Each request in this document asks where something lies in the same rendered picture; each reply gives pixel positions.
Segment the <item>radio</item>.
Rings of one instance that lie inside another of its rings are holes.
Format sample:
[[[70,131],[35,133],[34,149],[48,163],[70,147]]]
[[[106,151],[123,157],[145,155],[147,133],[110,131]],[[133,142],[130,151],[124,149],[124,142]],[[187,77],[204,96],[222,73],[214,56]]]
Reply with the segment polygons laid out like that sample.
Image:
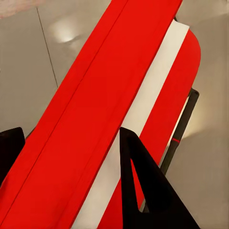
[[[199,97],[201,48],[175,17],[182,1],[110,2],[0,185],[0,229],[123,229],[120,127],[159,165],[189,97],[165,176]]]

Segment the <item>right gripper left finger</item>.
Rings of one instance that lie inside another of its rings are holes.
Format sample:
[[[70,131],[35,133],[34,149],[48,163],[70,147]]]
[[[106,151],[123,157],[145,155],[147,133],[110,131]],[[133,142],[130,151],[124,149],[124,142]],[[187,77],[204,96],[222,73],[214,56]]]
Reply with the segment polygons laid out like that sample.
[[[21,127],[0,132],[0,185],[25,146]]]

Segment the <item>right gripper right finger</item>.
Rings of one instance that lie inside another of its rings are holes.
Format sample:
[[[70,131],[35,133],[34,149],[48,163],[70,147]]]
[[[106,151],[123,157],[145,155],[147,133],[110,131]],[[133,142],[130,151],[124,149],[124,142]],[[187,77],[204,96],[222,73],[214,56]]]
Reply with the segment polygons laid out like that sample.
[[[120,127],[123,229],[200,229],[138,135]],[[138,210],[133,161],[149,213]]]

